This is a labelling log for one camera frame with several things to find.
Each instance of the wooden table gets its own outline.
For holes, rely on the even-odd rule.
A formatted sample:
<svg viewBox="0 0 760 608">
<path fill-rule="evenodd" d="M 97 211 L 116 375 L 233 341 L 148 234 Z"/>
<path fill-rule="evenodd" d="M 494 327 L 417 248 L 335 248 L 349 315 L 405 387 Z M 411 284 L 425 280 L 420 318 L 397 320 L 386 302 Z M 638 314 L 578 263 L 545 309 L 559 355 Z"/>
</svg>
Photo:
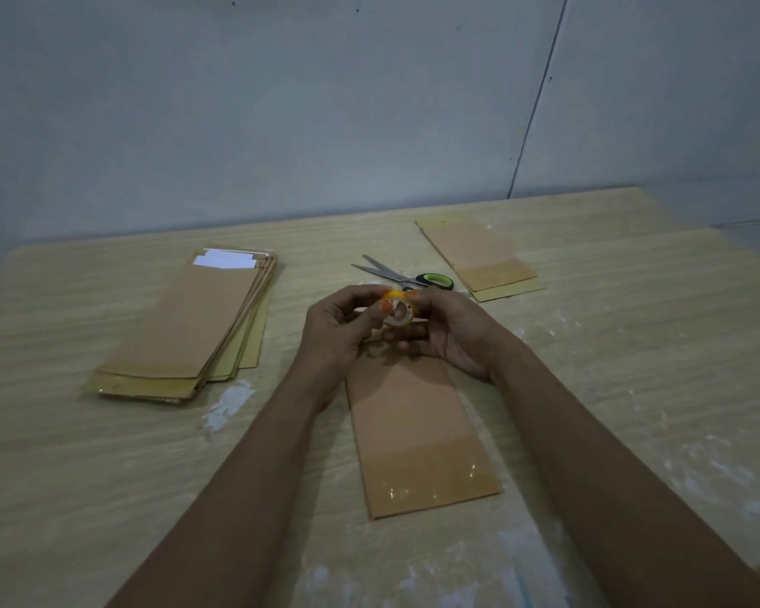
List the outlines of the wooden table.
<svg viewBox="0 0 760 608">
<path fill-rule="evenodd" d="M 445 271 L 414 218 L 467 211 L 546 282 L 485 304 L 752 565 L 760 564 L 760 258 L 638 190 L 39 244 L 0 268 L 0 606 L 104 603 L 161 540 L 291 361 L 304 310 L 370 276 Z M 273 248 L 255 390 L 219 432 L 80 385 L 205 241 Z M 369 522 L 342 393 L 317 420 L 276 605 L 601 605 L 493 388 L 451 373 L 503 495 Z M 187 571 L 191 563 L 186 563 Z"/>
</svg>

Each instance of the stack of cardboard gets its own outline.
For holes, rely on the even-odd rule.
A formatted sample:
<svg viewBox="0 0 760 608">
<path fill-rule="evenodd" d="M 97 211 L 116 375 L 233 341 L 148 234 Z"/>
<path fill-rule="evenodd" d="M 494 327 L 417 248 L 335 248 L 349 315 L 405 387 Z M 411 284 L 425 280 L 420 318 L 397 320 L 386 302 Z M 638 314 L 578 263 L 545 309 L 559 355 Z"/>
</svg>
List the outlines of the stack of cardboard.
<svg viewBox="0 0 760 608">
<path fill-rule="evenodd" d="M 416 225 L 478 302 L 543 290 L 537 273 L 516 256 L 509 240 L 464 213 L 447 213 Z"/>
<path fill-rule="evenodd" d="M 86 389 L 182 403 L 258 364 L 276 254 L 206 247 L 167 287 Z"/>
</svg>

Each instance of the white paper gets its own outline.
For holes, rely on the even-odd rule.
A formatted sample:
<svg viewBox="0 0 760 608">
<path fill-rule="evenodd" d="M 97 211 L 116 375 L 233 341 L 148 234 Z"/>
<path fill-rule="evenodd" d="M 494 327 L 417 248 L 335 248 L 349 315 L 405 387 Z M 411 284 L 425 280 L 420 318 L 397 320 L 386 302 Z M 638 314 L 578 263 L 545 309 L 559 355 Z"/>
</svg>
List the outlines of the white paper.
<svg viewBox="0 0 760 608">
<path fill-rule="evenodd" d="M 204 256 L 194 259 L 194 264 L 217 269 L 252 269 L 256 267 L 256 260 L 252 254 L 241 251 L 206 250 Z"/>
</svg>

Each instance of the green scissor handle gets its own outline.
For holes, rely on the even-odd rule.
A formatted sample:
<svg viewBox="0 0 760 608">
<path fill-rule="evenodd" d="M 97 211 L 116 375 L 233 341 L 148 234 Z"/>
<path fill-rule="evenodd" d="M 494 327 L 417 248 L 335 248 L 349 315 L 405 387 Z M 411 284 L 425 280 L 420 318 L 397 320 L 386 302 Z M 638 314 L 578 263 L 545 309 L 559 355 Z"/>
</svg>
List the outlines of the green scissor handle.
<svg viewBox="0 0 760 608">
<path fill-rule="evenodd" d="M 440 273 L 423 273 L 422 275 L 417 275 L 414 279 L 425 286 L 436 286 L 442 290 L 453 289 L 453 280 L 447 275 Z"/>
</svg>

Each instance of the forearm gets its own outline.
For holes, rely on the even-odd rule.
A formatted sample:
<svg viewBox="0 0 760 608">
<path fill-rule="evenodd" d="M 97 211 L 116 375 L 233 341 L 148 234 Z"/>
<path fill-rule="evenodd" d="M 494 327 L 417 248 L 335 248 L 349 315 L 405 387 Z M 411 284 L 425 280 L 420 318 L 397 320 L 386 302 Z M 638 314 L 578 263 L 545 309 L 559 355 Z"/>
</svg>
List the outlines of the forearm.
<svg viewBox="0 0 760 608">
<path fill-rule="evenodd" d="M 519 340 L 492 373 L 555 508 L 615 605 L 760 605 L 754 572 Z"/>
<path fill-rule="evenodd" d="M 261 603 L 320 408 L 311 397 L 284 380 L 111 608 Z"/>
</svg>

